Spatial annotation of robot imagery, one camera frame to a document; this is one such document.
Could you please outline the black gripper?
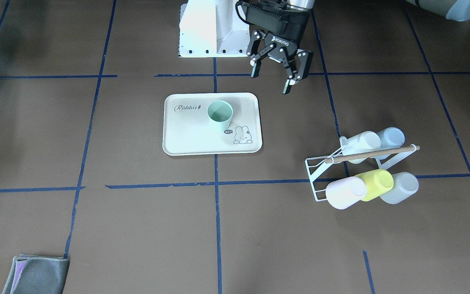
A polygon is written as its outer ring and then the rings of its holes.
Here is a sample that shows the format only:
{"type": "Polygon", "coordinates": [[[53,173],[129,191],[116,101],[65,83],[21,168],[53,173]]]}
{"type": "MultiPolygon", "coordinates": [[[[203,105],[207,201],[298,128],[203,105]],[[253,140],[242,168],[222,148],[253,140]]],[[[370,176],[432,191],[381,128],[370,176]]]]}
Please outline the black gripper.
{"type": "Polygon", "coordinates": [[[259,0],[235,2],[242,22],[257,26],[251,33],[246,55],[251,58],[251,78],[257,78],[267,56],[284,64],[287,80],[282,90],[289,94],[293,85],[308,77],[313,52],[300,48],[313,0],[259,0]]]}

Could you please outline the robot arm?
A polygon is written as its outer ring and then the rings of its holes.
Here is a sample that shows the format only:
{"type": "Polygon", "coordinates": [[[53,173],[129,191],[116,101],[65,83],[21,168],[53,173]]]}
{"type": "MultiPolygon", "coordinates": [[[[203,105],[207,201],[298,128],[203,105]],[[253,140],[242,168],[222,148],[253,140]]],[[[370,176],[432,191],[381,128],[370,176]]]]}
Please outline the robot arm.
{"type": "Polygon", "coordinates": [[[237,0],[237,18],[251,26],[246,55],[257,78],[265,58],[285,69],[288,94],[308,77],[315,54],[328,72],[420,72],[406,15],[470,20],[470,0],[237,0]]]}

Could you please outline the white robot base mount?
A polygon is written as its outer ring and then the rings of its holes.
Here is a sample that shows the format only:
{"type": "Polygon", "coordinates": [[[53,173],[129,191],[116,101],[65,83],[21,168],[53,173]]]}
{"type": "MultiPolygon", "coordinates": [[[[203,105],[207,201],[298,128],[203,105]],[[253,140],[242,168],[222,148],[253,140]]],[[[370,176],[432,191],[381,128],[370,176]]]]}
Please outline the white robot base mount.
{"type": "Polygon", "coordinates": [[[235,0],[189,0],[180,7],[181,58],[244,58],[249,25],[235,0]]]}

